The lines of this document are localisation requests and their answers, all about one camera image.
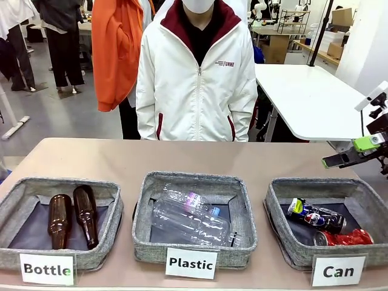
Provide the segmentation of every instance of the storage basket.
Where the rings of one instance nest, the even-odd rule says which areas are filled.
[[[285,216],[293,198],[322,206],[346,217],[343,233],[354,228],[367,231],[373,245],[314,246],[316,229]],[[388,264],[388,208],[376,192],[358,179],[274,179],[264,201],[286,261],[295,269],[311,270],[314,255],[368,254],[367,266]]]
[[[154,202],[163,195],[166,184],[183,193],[193,191],[217,205],[221,212],[228,212],[232,230],[247,238],[241,247],[199,246],[157,242],[151,224]],[[247,189],[242,180],[231,176],[189,173],[152,172],[145,177],[138,200],[132,237],[135,258],[150,263],[165,263],[167,248],[218,252],[218,268],[243,269],[257,245],[257,234]]]
[[[99,244],[88,250],[82,228],[72,213],[73,225],[68,249],[52,250],[47,233],[49,202],[57,194],[72,198],[77,186],[89,185],[95,194],[98,211]],[[102,266],[113,246],[121,221],[123,203],[119,185],[86,179],[24,178],[0,202],[0,269],[20,270],[20,253],[76,256],[78,270]]]

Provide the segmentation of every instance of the white face mask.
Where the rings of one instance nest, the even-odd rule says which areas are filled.
[[[215,0],[182,0],[183,4],[193,13],[201,14],[208,11]]]

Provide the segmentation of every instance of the shoe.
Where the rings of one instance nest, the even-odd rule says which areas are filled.
[[[11,90],[12,91],[23,91],[23,90],[25,90],[25,87],[21,87],[21,86],[18,87],[18,86],[12,85]]]

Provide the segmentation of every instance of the white zip-up jacket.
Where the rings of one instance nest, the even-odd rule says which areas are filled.
[[[199,67],[178,21],[178,1],[142,36],[136,87],[141,137],[248,141],[257,98],[248,28],[227,4],[217,1],[224,25]]]

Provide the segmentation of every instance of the red trim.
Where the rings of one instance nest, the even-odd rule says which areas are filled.
[[[158,129],[156,130],[156,137],[160,140],[160,132],[162,131],[163,113],[159,113]]]
[[[170,30],[174,35],[176,35],[188,48],[193,52],[193,47],[190,43],[189,36],[187,35],[186,30],[184,29],[181,21],[179,20],[179,5],[182,0],[175,0],[170,9],[168,10],[165,18],[160,22],[165,28]],[[236,26],[241,19],[235,15],[235,12],[230,8],[224,1],[217,0],[215,5],[219,5],[219,10],[221,11],[223,18],[225,19],[223,26],[220,28],[211,45],[216,41],[221,39],[229,31],[231,31],[234,26]]]
[[[222,15],[224,15],[224,25],[218,30],[218,33],[214,37],[210,47],[219,41],[224,35],[226,35],[229,31],[232,30],[240,21],[241,19],[235,15],[235,12],[232,8],[230,8],[229,5],[227,5],[224,1],[219,0],[218,1],[219,10],[221,11]]]
[[[233,122],[230,119],[229,115],[228,115],[228,121],[229,121],[229,124],[230,124],[230,129],[232,129],[232,141],[235,141],[235,138],[236,138],[235,125],[233,124]]]

